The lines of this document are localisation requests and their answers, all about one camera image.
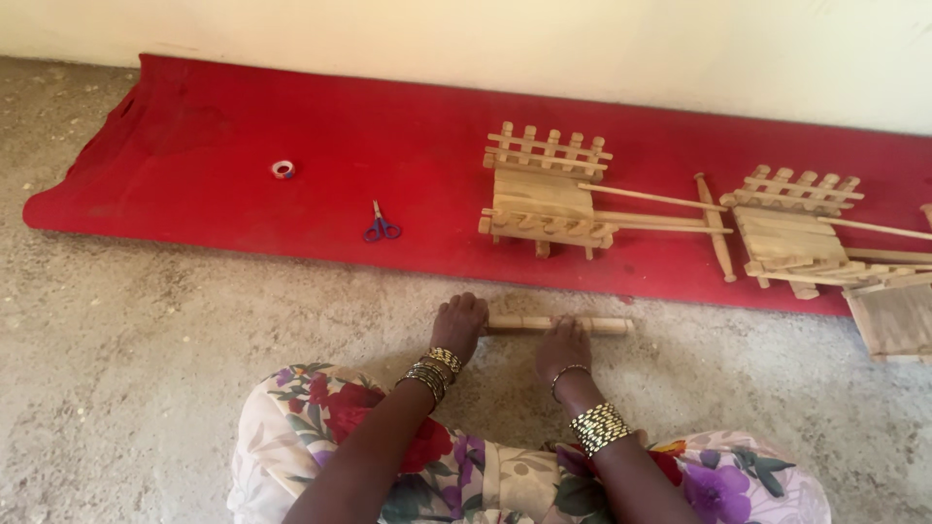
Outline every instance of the concrete floor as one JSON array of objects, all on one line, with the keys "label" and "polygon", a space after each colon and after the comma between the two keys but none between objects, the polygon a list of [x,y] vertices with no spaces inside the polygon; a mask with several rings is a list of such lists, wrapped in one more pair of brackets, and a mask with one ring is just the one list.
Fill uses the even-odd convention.
[{"label": "concrete floor", "polygon": [[[0,58],[0,522],[223,522],[241,403],[281,365],[386,383],[432,310],[625,316],[596,379],[653,438],[768,435],[824,483],[836,522],[932,519],[932,369],[879,365],[848,318],[532,289],[30,230],[138,72]],[[487,339],[438,410],[513,446],[569,439],[534,383],[534,339]]]}]

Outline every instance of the white wall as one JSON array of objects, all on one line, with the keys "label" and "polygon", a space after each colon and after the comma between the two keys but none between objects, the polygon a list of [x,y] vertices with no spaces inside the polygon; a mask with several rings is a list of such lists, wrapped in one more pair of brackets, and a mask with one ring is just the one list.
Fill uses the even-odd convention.
[{"label": "white wall", "polygon": [[932,0],[0,0],[0,54],[141,51],[932,134]]}]

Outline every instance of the scissors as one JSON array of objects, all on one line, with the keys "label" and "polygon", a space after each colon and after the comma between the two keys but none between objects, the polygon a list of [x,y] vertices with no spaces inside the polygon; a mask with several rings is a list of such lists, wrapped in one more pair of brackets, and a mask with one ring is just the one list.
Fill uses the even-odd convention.
[{"label": "scissors", "polygon": [[397,239],[398,235],[402,234],[402,229],[394,224],[389,224],[382,218],[382,212],[378,209],[378,200],[372,200],[372,206],[376,210],[376,221],[372,223],[372,227],[367,229],[363,233],[363,239],[367,242],[374,242],[383,236],[389,240]]}]

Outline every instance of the hand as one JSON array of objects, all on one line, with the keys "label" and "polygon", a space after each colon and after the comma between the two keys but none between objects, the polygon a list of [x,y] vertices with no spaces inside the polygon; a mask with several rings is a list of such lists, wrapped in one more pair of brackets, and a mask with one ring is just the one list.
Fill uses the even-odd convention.
[{"label": "hand", "polygon": [[568,365],[581,364],[592,369],[592,352],[589,349],[589,334],[572,315],[563,315],[551,320],[552,327],[543,334],[537,348],[534,364],[537,377],[548,388],[556,374]]},{"label": "hand", "polygon": [[488,303],[472,293],[463,293],[440,305],[433,321],[432,348],[444,348],[466,365],[473,358],[479,337],[486,334]]}]

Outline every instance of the lap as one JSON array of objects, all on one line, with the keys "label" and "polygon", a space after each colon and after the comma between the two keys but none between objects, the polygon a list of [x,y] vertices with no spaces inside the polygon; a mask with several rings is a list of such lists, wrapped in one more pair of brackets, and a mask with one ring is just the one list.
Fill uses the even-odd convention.
[{"label": "lap", "polygon": [[[290,365],[260,383],[243,408],[233,456],[227,506],[235,521],[281,522],[385,391],[364,373],[328,364]],[[830,522],[818,482],[749,434],[695,434],[648,452],[705,522]],[[611,522],[594,470],[571,445],[510,448],[426,419],[379,521]]]}]

